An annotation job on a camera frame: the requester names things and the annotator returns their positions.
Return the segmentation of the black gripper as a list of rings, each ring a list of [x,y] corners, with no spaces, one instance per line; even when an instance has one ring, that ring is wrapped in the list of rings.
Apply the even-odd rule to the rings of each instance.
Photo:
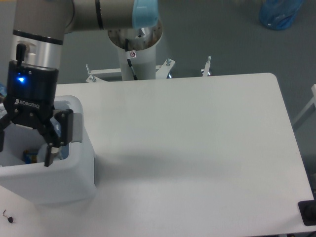
[[[10,123],[36,128],[47,144],[44,166],[49,167],[73,139],[74,112],[66,109],[53,115],[59,71],[24,63],[26,54],[27,45],[19,43],[16,59],[9,62],[3,101],[6,115],[0,119],[0,151],[4,147],[4,130]]]

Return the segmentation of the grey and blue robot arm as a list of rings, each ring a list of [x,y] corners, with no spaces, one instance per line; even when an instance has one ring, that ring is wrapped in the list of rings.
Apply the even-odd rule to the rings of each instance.
[[[158,23],[156,0],[19,0],[12,31],[13,55],[8,65],[6,114],[0,136],[10,124],[35,129],[53,150],[72,142],[74,112],[54,106],[64,36],[71,31],[141,29]]]

